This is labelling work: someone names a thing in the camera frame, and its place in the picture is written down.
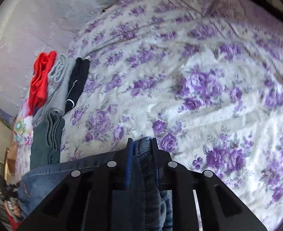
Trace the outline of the person's left hand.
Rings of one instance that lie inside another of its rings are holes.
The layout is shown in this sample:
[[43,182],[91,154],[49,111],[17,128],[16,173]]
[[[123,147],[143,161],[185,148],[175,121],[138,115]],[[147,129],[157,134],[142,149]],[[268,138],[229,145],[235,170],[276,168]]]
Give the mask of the person's left hand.
[[5,210],[7,211],[8,215],[12,218],[17,217],[17,218],[21,218],[21,209],[19,208],[19,206],[17,204],[12,204],[9,201],[5,201],[4,202],[4,207]]

